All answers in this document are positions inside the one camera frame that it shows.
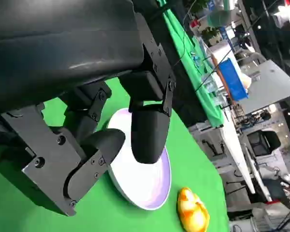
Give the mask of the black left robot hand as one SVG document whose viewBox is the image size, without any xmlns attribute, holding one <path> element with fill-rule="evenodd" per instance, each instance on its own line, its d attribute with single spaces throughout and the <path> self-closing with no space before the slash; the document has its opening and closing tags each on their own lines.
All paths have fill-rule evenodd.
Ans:
<svg viewBox="0 0 290 232">
<path fill-rule="evenodd" d="M 114 77 L 130 96 L 132 153 L 156 163 L 175 77 L 133 2 L 0 0 L 0 145 L 35 204 L 74 216 L 123 147 L 123 131 L 96 131 Z"/>
</svg>

